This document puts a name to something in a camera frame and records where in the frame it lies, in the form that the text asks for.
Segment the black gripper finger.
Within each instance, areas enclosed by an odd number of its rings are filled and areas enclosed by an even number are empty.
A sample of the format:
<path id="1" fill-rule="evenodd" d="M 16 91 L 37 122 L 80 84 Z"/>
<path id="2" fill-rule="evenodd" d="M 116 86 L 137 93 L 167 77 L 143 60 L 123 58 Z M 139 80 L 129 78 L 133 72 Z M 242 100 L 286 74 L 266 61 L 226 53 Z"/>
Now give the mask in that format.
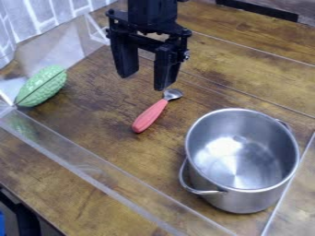
<path id="1" fill-rule="evenodd" d="M 128 33 L 112 30 L 109 36 L 117 74 L 127 78 L 139 70 L 137 46 Z"/>
<path id="2" fill-rule="evenodd" d="M 154 89 L 164 90 L 176 82 L 182 62 L 174 44 L 163 43 L 155 52 Z"/>

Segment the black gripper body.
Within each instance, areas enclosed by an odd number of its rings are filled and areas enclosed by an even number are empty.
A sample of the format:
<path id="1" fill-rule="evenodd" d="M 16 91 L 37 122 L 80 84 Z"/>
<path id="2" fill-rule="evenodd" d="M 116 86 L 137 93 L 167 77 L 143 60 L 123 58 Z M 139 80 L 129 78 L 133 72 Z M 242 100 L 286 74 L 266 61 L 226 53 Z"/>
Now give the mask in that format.
<path id="1" fill-rule="evenodd" d="M 152 53 L 163 43 L 174 44 L 179 61 L 190 57 L 187 41 L 192 31 L 178 24 L 178 3 L 188 0 L 127 0 L 127 10 L 111 8 L 105 15 L 111 31 L 128 33 L 137 49 Z"/>

